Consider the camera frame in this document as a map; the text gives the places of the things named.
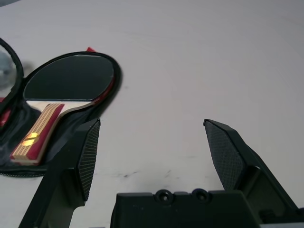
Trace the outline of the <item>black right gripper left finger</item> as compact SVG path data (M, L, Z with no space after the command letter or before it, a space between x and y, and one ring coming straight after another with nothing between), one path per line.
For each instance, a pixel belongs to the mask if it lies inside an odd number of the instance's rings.
M50 163L19 227L67 228L92 185L100 120L79 126Z

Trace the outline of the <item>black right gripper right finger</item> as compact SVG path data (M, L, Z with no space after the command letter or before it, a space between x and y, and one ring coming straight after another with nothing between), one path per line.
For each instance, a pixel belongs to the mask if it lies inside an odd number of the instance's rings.
M228 125L206 119L203 123L212 161L225 190L241 191L252 210L290 214L298 207L260 156Z

